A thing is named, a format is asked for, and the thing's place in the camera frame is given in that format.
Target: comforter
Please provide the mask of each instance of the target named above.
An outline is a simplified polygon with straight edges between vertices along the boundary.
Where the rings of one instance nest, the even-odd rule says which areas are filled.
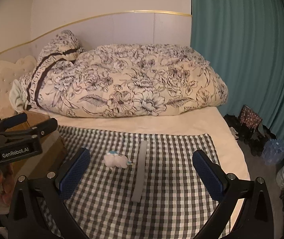
[[[31,107],[69,117],[177,115],[228,98],[226,84],[190,47],[111,44],[86,52],[69,30],[19,81]]]

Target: black stripe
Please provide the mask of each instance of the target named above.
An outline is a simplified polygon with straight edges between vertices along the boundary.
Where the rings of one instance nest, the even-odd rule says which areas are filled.
[[[63,52],[63,55],[68,55],[68,54],[71,54],[73,52],[77,52],[77,50],[78,50],[77,48],[69,49],[69,50]]]
[[[45,56],[44,58],[42,58],[41,62],[39,63],[39,65],[37,65],[36,70],[35,70],[34,73],[32,74],[31,82],[29,83],[28,88],[27,88],[27,94],[28,94],[28,96],[27,96],[27,101],[28,101],[28,102],[30,102],[30,92],[29,92],[29,90],[30,90],[30,87],[31,87],[32,80],[33,80],[34,75],[36,74],[37,70],[39,69],[39,67],[43,64],[43,62],[46,61],[50,56],[68,55],[68,54],[71,54],[71,53],[73,53],[73,52],[76,52],[77,50],[78,50],[78,49],[69,49],[69,50],[67,50],[67,51],[65,51],[65,52],[63,52],[63,53],[55,52],[55,53],[52,53],[52,54],[50,54],[50,55]]]
[[[28,85],[28,88],[27,88],[27,93],[28,93],[27,101],[28,101],[28,102],[30,102],[30,88],[31,88],[31,83],[32,83],[32,80],[33,80],[34,75],[36,74],[37,70],[38,70],[39,67],[43,64],[43,62],[44,62],[45,60],[47,60],[50,56],[57,56],[57,55],[62,55],[62,53],[58,53],[58,52],[57,52],[57,53],[52,53],[52,54],[50,54],[50,55],[44,57],[44,58],[41,60],[40,64],[37,65],[36,70],[33,72],[32,77],[31,77],[31,81],[30,81],[30,83],[29,83],[29,85]]]
[[[60,61],[67,61],[66,59],[64,58],[60,58],[58,61],[54,62],[53,64],[49,65],[45,70],[44,72],[42,73],[39,81],[38,81],[38,84],[37,84],[37,88],[36,88],[36,92],[34,94],[34,101],[36,102],[37,106],[41,108],[41,106],[39,105],[38,103],[38,96],[39,96],[39,92],[40,92],[40,88],[41,88],[41,85],[42,85],[42,82],[44,80],[44,78],[47,76],[47,73],[50,71],[50,69],[58,62]]]

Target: screw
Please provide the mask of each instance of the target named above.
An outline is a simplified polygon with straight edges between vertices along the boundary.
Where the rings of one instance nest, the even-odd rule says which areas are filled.
[[[235,180],[236,175],[234,173],[228,173],[227,178],[229,178],[230,180]]]
[[[18,181],[19,182],[23,182],[25,180],[25,176],[24,175],[21,175],[19,178],[18,178]]]
[[[47,177],[48,177],[49,179],[52,179],[54,176],[55,176],[55,173],[54,173],[54,172],[49,172],[49,173],[47,174]]]
[[[257,182],[262,184],[262,183],[264,183],[264,179],[262,177],[258,177],[257,178]]]

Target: white plush toy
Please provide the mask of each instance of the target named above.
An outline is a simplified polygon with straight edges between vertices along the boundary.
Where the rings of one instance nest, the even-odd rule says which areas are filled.
[[[109,151],[104,156],[104,163],[107,167],[119,167],[119,168],[126,168],[128,165],[131,165],[132,162],[125,156],[120,155],[116,151]]]

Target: gift bag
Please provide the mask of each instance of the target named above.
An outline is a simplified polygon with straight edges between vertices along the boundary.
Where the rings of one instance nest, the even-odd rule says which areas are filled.
[[[262,122],[262,118],[247,105],[243,105],[238,120],[242,125],[254,130]]]

